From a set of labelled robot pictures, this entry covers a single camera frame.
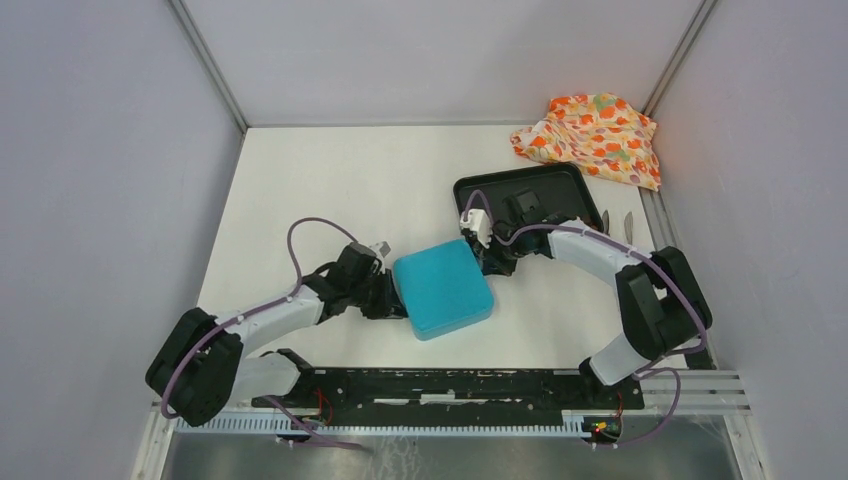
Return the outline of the teal tin lid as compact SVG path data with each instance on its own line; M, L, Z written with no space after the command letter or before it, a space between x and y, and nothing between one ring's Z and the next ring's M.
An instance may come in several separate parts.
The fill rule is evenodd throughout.
M489 318L494 295L471 248L456 239L398 258L395 285L420 341Z

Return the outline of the steel tongs with white handle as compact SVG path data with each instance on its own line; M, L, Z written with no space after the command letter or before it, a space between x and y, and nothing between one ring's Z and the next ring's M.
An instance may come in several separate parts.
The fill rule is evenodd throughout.
M626 244L634 243L634 216L632 211L627 211L623 216L613 218L608 210L601 215L602 231L607 236L617 236Z

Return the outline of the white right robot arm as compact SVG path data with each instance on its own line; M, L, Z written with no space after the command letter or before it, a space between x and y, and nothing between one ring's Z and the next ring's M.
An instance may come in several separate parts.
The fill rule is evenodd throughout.
M645 253L579 217L546 211L532 191L508 202L511 220L498 220L475 190L460 215L462 233L484 271L508 275L519 259L539 254L590 273L616 295L622 331L582 362L577 392L585 405L602 408L625 378L666 357L705 348L711 313L679 249Z

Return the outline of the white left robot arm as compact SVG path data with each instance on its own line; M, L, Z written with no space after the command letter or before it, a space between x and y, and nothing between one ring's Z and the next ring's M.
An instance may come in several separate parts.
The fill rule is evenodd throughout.
M385 264L390 250L386 242L352 242L291 294L222 317L199 307L183 313L145 374L165 417L197 427L228 406L264 395L290 407L306 405L314 394L309 365L292 352L261 348L350 308L368 319L406 317Z

